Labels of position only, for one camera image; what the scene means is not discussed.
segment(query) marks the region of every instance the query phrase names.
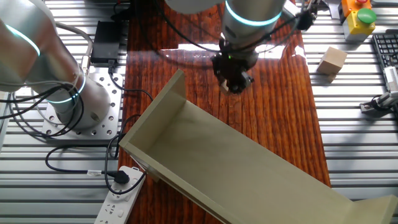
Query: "power strip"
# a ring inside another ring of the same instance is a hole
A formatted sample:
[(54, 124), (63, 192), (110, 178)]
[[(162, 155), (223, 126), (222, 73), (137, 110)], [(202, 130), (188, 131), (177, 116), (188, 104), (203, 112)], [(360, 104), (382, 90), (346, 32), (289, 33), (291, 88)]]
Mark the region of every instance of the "power strip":
[[(130, 177), (130, 181), (123, 185), (113, 182), (112, 189), (115, 191), (129, 189), (142, 175), (142, 172), (135, 167), (122, 166), (119, 170), (123, 170)], [(144, 181), (145, 177), (134, 190), (123, 195), (115, 195), (109, 192), (94, 224), (126, 224)]]

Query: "black cable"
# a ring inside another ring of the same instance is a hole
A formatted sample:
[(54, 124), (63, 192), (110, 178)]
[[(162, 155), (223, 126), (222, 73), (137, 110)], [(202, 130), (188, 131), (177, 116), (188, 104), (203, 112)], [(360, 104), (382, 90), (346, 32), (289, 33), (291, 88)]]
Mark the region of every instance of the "black cable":
[(146, 44), (149, 46), (149, 48), (161, 59), (165, 60), (166, 62), (172, 64), (172, 65), (176, 65), (179, 67), (186, 67), (186, 68), (190, 68), (190, 69), (204, 69), (204, 70), (208, 70), (208, 69), (213, 69), (212, 65), (194, 65), (194, 64), (187, 64), (187, 63), (182, 63), (182, 62), (178, 62), (176, 60), (172, 60), (164, 55), (162, 55), (161, 53), (159, 53), (159, 51), (153, 46), (152, 42), (149, 40), (148, 38), (148, 34), (144, 29), (144, 25), (142, 24), (141, 21), (141, 12), (138, 10), (139, 9), (139, 3), (138, 1), (134, 1), (135, 2), (135, 13), (136, 13), (136, 18), (137, 18), (137, 22), (138, 22), (138, 26), (139, 29), (141, 31), (141, 34), (146, 42)]
[(118, 12), (116, 12), (116, 7), (119, 5), (119, 3), (117, 2), (117, 3), (115, 3), (114, 5), (113, 5), (113, 13), (116, 15)]
[(209, 52), (213, 52), (213, 53), (227, 53), (227, 54), (231, 54), (231, 53), (236, 53), (236, 52), (242, 52), (243, 50), (247, 50), (250, 49), (253, 46), (256, 46), (257, 44), (260, 44), (261, 42), (263, 42), (264, 40), (268, 39), (271, 34), (277, 32), (279, 29), (283, 28), (283, 26), (286, 26), (289, 22), (291, 22), (294, 19), (297, 19), (298, 17), (301, 17), (301, 15), (303, 14), (303, 10), (301, 13), (297, 14), (295, 17), (293, 17), (292, 19), (290, 19), (289, 21), (283, 23), (282, 26), (279, 26), (278, 28), (275, 28), (273, 31), (271, 31), (270, 33), (264, 35), (263, 37), (261, 37), (259, 40), (244, 46), (244, 47), (240, 47), (238, 49), (229, 49), (229, 50), (213, 50), (213, 49), (208, 49), (206, 47), (202, 47), (201, 45), (195, 43), (194, 41), (190, 40), (188, 37), (186, 37), (185, 35), (183, 35), (169, 20), (169, 18), (165, 15), (165, 12), (162, 10), (162, 8), (159, 6), (157, 0), (152, 0), (153, 3), (155, 4), (156, 9), (158, 10), (158, 12), (162, 15), (164, 21), (166, 21), (166, 23), (170, 26), (170, 28), (172, 28), (174, 30), (174, 32), (176, 32), (180, 37), (182, 37), (183, 39), (185, 39), (186, 41), (188, 41), (189, 43), (203, 49), (203, 50), (207, 50)]
[(205, 30), (204, 28), (202, 28), (199, 24), (194, 23), (188, 16), (186, 15), (181, 15), (186, 21), (188, 21), (189, 23), (191, 23), (194, 27), (200, 29), (201, 31), (203, 31), (205, 34), (209, 35), (210, 37), (212, 37), (213, 39), (219, 40), (220, 37), (216, 37), (213, 34), (209, 33), (207, 30)]
[(45, 96), (47, 94), (51, 95), (51, 94), (55, 93), (56, 91), (61, 89), (62, 86), (64, 86), (64, 85), (59, 85), (59, 86), (53, 87), (53, 88), (51, 88), (49, 90), (46, 90), (46, 91), (44, 91), (42, 93), (39, 93), (38, 95), (30, 96), (30, 97), (23, 98), (23, 99), (20, 99), (20, 100), (0, 100), (0, 103), (23, 103), (23, 102), (26, 102), (26, 101), (29, 101), (29, 100), (38, 99), (38, 98), (40, 98), (42, 96)]
[(5, 116), (1, 116), (0, 119), (13, 118), (13, 117), (15, 117), (15, 116), (19, 116), (19, 115), (21, 115), (21, 114), (24, 114), (24, 113), (26, 113), (26, 112), (32, 110), (33, 108), (35, 108), (35, 106), (37, 106), (39, 103), (41, 103), (42, 101), (44, 101), (44, 100), (46, 99), (46, 97), (41, 98), (41, 99), (38, 100), (36, 103), (34, 103), (32, 106), (30, 106), (30, 107), (28, 107), (28, 108), (26, 108), (26, 109), (24, 109), (24, 110), (22, 110), (22, 111), (19, 111), (18, 113), (9, 114), (9, 115), (5, 115)]
[[(54, 133), (54, 134), (47, 134), (47, 133), (42, 133), (41, 131), (35, 129), (33, 126), (31, 126), (23, 117), (22, 115), (20, 115), (19, 117), (21, 118), (21, 121), (24, 122), (26, 124), (26, 126), (28, 126), (31, 130), (33, 130), (35, 132), (35, 136), (36, 137), (42, 137), (42, 138), (52, 138), (52, 137), (59, 137), (59, 136), (63, 136), (66, 133), (69, 133), (73, 128), (76, 127), (76, 125), (80, 122), (80, 120), (82, 119), (83, 115), (84, 115), (84, 104), (83, 104), (83, 100), (81, 98), (81, 96), (79, 96), (79, 101), (81, 103), (81, 113), (80, 113), (80, 117), (78, 118), (78, 120), (76, 121), (76, 123), (69, 129), (66, 131), (66, 129), (69, 127), (69, 125), (72, 123), (73, 121), (73, 117), (75, 116), (75, 109), (73, 109), (72, 111), (72, 115), (71, 115), (71, 119), (69, 119), (68, 123), (58, 132)], [(17, 104), (15, 104), (16, 106), (16, 110), (19, 111), (19, 107)]]
[[(15, 104), (15, 108), (16, 108), (17, 112), (19, 112), (19, 106), (18, 106), (18, 104), (17, 104), (17, 103), (14, 103), (14, 104)], [(36, 136), (37, 136), (37, 137), (51, 138), (51, 137), (63, 135), (63, 133), (64, 133), (64, 131), (66, 130), (66, 128), (72, 123), (72, 118), (74, 117), (74, 115), (75, 115), (75, 110), (72, 111), (72, 116), (71, 116), (71, 119), (69, 120), (69, 122), (68, 122), (60, 131), (58, 131), (58, 132), (55, 133), (55, 134), (51, 134), (51, 135), (46, 134), (46, 133), (42, 133), (41, 131), (35, 129), (33, 126), (31, 126), (31, 125), (24, 119), (24, 117), (23, 117), (22, 115), (19, 115), (19, 117), (20, 117), (21, 121), (22, 121), (23, 123), (26, 124), (26, 126), (28, 126), (31, 130), (33, 130), (33, 131), (36, 133)]]
[[(70, 98), (72, 99), (72, 102), (77, 103), (77, 102), (75, 101), (74, 97), (73, 97), (73, 94), (74, 94), (74, 93), (72, 93), (72, 92), (70, 91), (70, 89), (67, 87), (67, 85), (60, 85), (60, 86), (59, 86), (59, 89), (61, 89), (61, 88), (65, 89), (65, 90), (68, 92), (68, 94), (70, 95)], [(72, 115), (71, 115), (71, 119), (69, 120), (69, 122), (68, 122), (61, 130), (59, 130), (58, 132), (56, 132), (56, 133), (54, 133), (54, 134), (47, 134), (47, 133), (42, 133), (42, 132), (40, 132), (39, 130), (37, 130), (37, 129), (35, 129), (33, 126), (31, 126), (31, 125), (23, 118), (23, 116), (20, 114), (19, 117), (21, 118), (21, 121), (24, 122), (31, 130), (33, 130), (33, 131), (35, 132), (35, 134), (31, 134), (31, 133), (27, 132), (26, 129), (24, 129), (24, 128), (21, 127), (22, 130), (24, 130), (27, 134), (29, 134), (29, 135), (32, 136), (32, 137), (35, 136), (35, 137), (42, 137), (42, 138), (58, 137), (58, 136), (62, 136), (62, 135), (64, 135), (64, 134), (66, 134), (66, 133), (69, 133), (74, 127), (76, 127), (76, 125), (80, 122), (80, 120), (82, 119), (82, 117), (83, 117), (83, 115), (84, 115), (84, 104), (83, 104), (83, 100), (82, 100), (82, 98), (81, 98), (80, 95), (79, 95), (79, 100), (80, 100), (80, 103), (81, 103), (81, 114), (80, 114), (80, 117), (78, 118), (77, 122), (76, 122), (68, 131), (66, 131), (66, 129), (69, 127), (69, 125), (70, 125), (70, 124), (72, 123), (72, 121), (73, 121), (73, 117), (75, 116), (75, 110), (76, 110), (76, 108), (73, 109)], [(17, 104), (17, 103), (15, 103), (15, 107), (16, 107), (17, 112), (20, 113), (19, 107), (18, 107), (18, 104)], [(11, 114), (12, 114), (13, 116), (17, 116), (17, 114), (13, 114), (11, 108), (10, 108), (10, 110), (11, 110)]]
[(153, 3), (156, 6), (157, 11), (160, 13), (160, 15), (162, 15), (164, 21), (166, 21), (166, 23), (169, 25), (170, 28), (172, 28), (174, 30), (174, 32), (176, 32), (180, 37), (182, 37), (183, 39), (185, 39), (186, 41), (188, 41), (189, 43), (203, 49), (206, 50), (208, 52), (213, 52), (213, 53), (221, 53), (219, 50), (213, 50), (213, 49), (208, 49), (206, 47), (203, 47), (197, 43), (195, 43), (194, 41), (190, 40), (188, 37), (186, 37), (185, 35), (183, 35), (169, 20), (169, 18), (166, 16), (166, 14), (164, 13), (164, 11), (162, 10), (162, 8), (160, 8), (159, 4), (157, 3), (157, 0), (153, 0)]
[[(140, 116), (140, 114), (135, 114), (135, 115), (132, 115), (131, 117), (129, 117), (129, 118), (124, 122), (124, 124), (122, 125), (122, 129), (121, 129), (121, 130), (124, 130), (124, 128), (126, 127), (127, 123), (128, 123), (130, 120), (132, 120), (133, 118), (136, 118), (137, 116)], [(61, 150), (61, 149), (66, 149), (66, 148), (71, 148), (71, 147), (106, 147), (105, 167), (104, 167), (104, 171), (101, 171), (101, 173), (104, 174), (104, 176), (105, 176), (106, 186), (107, 186), (107, 188), (109, 189), (109, 191), (112, 192), (112, 193), (114, 193), (114, 194), (117, 194), (117, 195), (126, 194), (126, 193), (128, 193), (128, 192), (134, 190), (134, 189), (138, 186), (138, 184), (139, 184), (139, 183), (143, 180), (143, 178), (146, 176), (147, 172), (144, 171), (144, 172), (142, 173), (141, 177), (138, 179), (138, 181), (137, 181), (130, 189), (128, 189), (128, 190), (125, 190), (125, 191), (123, 191), (123, 192), (117, 192), (117, 191), (115, 191), (115, 190), (112, 189), (112, 186), (111, 186), (111, 184), (109, 183), (109, 179), (108, 179), (108, 175), (110, 175), (110, 173), (108, 172), (108, 160), (109, 160), (108, 154), (110, 154), (110, 150), (112, 149), (112, 143), (113, 143), (116, 139), (119, 140), (120, 136), (122, 136), (122, 135), (124, 135), (124, 134), (123, 134), (123, 133), (119, 133), (119, 134), (115, 135), (115, 137), (113, 137), (113, 138), (109, 141), (108, 145), (105, 145), (105, 144), (98, 144), (98, 145), (66, 145), (66, 146), (59, 146), (59, 147), (56, 147), (56, 148), (52, 149), (52, 150), (47, 154), (47, 156), (45, 157), (45, 165), (46, 165), (48, 168), (50, 168), (50, 169), (52, 169), (52, 170), (55, 170), (55, 171), (59, 171), (59, 172), (86, 174), (86, 173), (88, 173), (88, 170), (66, 170), (66, 169), (61, 169), (61, 168), (57, 168), (57, 167), (51, 166), (50, 163), (49, 163), (49, 159), (50, 159), (51, 154), (53, 154), (55, 151), (58, 151), (58, 150)]]
[(393, 57), (396, 57), (398, 59), (398, 52), (395, 52), (391, 55), (390, 57), (390, 64), (391, 66), (395, 67), (395, 63), (392, 61)]
[(140, 116), (141, 116), (141, 114), (134, 114), (134, 115), (130, 116), (128, 119), (126, 119), (122, 123), (122, 127), (120, 129), (120, 134), (119, 134), (119, 137), (118, 137), (118, 143), (116, 145), (116, 151), (115, 151), (114, 156), (113, 156), (115, 159), (118, 157), (118, 154), (119, 154), (119, 146), (118, 145), (119, 145), (120, 141), (122, 140), (122, 138), (124, 136), (124, 134), (123, 134), (124, 128), (126, 127), (127, 123), (130, 122), (130, 120), (132, 120), (133, 118), (139, 118)]
[(145, 90), (143, 90), (143, 89), (126, 89), (126, 88), (124, 88), (124, 87), (121, 87), (121, 86), (113, 79), (114, 60), (110, 60), (108, 63), (109, 63), (108, 74), (109, 74), (109, 76), (110, 76), (110, 78), (111, 78), (113, 84), (114, 84), (118, 89), (124, 90), (124, 91), (131, 91), (131, 92), (133, 92), (133, 91), (140, 91), (140, 92), (145, 93), (145, 94), (150, 98), (151, 101), (154, 100), (154, 98), (153, 98), (147, 91), (145, 91)]
[(48, 168), (58, 171), (58, 172), (66, 172), (66, 173), (77, 173), (77, 174), (87, 174), (88, 170), (67, 170), (67, 169), (61, 169), (61, 168), (56, 168), (54, 166), (51, 166), (49, 163), (49, 159), (51, 154), (53, 154), (55, 151), (58, 151), (60, 149), (66, 149), (66, 148), (71, 148), (71, 147), (106, 147), (107, 145), (105, 144), (99, 144), (99, 145), (66, 145), (66, 146), (59, 146), (56, 147), (55, 149), (52, 149), (47, 156), (45, 157), (45, 165), (47, 165)]
[(117, 192), (117, 191), (115, 191), (115, 190), (112, 189), (112, 186), (111, 186), (111, 184), (109, 183), (109, 179), (108, 179), (108, 153), (109, 153), (109, 151), (110, 151), (110, 149), (111, 149), (112, 142), (113, 142), (115, 139), (117, 139), (118, 137), (119, 137), (119, 136), (113, 137), (113, 138), (110, 140), (110, 142), (109, 142), (109, 144), (108, 144), (108, 146), (107, 146), (107, 148), (106, 148), (106, 157), (105, 157), (105, 169), (104, 169), (104, 174), (105, 174), (105, 183), (106, 183), (106, 186), (108, 187), (109, 191), (112, 192), (113, 194), (116, 194), (116, 195), (122, 195), (122, 194), (126, 194), (126, 193), (128, 193), (128, 192), (134, 190), (134, 189), (139, 185), (139, 183), (143, 180), (143, 178), (147, 175), (147, 172), (144, 171), (144, 172), (142, 173), (141, 177), (137, 180), (137, 182), (136, 182), (132, 187), (130, 187), (128, 190), (125, 190), (125, 191), (123, 191), (123, 192), (122, 192), (122, 191)]

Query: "cardboard box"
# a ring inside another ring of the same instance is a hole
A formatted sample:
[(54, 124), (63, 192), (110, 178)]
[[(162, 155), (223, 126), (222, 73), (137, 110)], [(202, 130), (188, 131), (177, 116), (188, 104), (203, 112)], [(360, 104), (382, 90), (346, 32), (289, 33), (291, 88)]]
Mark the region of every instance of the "cardboard box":
[(223, 223), (388, 224), (398, 199), (352, 202), (185, 97), (179, 70), (120, 146)]

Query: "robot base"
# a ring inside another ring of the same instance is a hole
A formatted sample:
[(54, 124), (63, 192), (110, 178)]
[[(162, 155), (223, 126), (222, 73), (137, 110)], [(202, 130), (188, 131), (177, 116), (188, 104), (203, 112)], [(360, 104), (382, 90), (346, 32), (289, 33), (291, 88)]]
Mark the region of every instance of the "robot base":
[[(115, 87), (108, 74), (105, 75), (102, 73), (92, 73), (89, 74), (89, 76), (92, 80), (103, 85), (108, 92), (109, 97), (111, 98), (111, 106), (109, 107), (108, 114), (105, 116), (104, 120), (102, 120), (100, 123), (98, 123), (96, 126), (93, 126), (92, 128), (84, 130), (72, 130), (63, 136), (59, 136), (54, 139), (48, 139), (48, 141), (73, 140), (73, 143), (75, 143), (75, 141), (93, 141), (98, 144), (100, 143), (99, 141), (108, 142), (118, 133), (122, 90)], [(113, 77), (118, 85), (123, 85), (123, 77), (120, 74), (114, 74)], [(54, 123), (60, 123), (51, 104), (48, 104), (45, 116)], [(63, 127), (64, 125), (51, 124), (45, 120), (43, 123), (42, 131), (47, 134), (52, 134), (60, 131)]]

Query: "white cable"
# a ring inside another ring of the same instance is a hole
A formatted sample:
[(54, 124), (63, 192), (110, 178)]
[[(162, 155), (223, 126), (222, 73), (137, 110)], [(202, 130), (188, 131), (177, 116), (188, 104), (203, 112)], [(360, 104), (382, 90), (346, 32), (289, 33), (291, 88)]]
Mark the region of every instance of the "white cable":
[(67, 31), (70, 31), (70, 32), (74, 32), (76, 34), (80, 34), (88, 42), (86, 56), (90, 56), (91, 55), (91, 51), (93, 50), (93, 44), (94, 43), (93, 43), (93, 40), (91, 39), (91, 37), (88, 34), (86, 34), (84, 31), (82, 31), (80, 29), (77, 29), (76, 27), (68, 26), (68, 25), (65, 25), (65, 24), (63, 24), (61, 22), (56, 22), (55, 25), (58, 28), (61, 28), (61, 29), (64, 29), (64, 30), (67, 30)]
[(33, 83), (6, 83), (6, 82), (0, 82), (0, 85), (2, 86), (18, 86), (18, 87), (24, 87), (24, 86), (36, 86), (36, 85), (43, 85), (43, 84), (69, 84), (72, 85), (70, 82), (65, 82), (65, 81), (42, 81), (42, 82), (33, 82)]

